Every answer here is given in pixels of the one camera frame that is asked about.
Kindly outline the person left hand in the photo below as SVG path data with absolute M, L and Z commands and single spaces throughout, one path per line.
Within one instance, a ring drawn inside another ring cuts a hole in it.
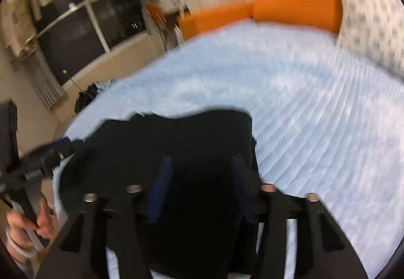
M 28 230 L 34 231 L 44 239 L 52 239 L 54 236 L 55 229 L 44 196 L 40 199 L 40 212 L 36 224 L 14 210 L 7 212 L 6 219 L 9 225 L 6 249 L 15 259 L 20 259 L 20 262 L 23 262 L 26 255 L 34 252 L 34 243 L 27 234 Z

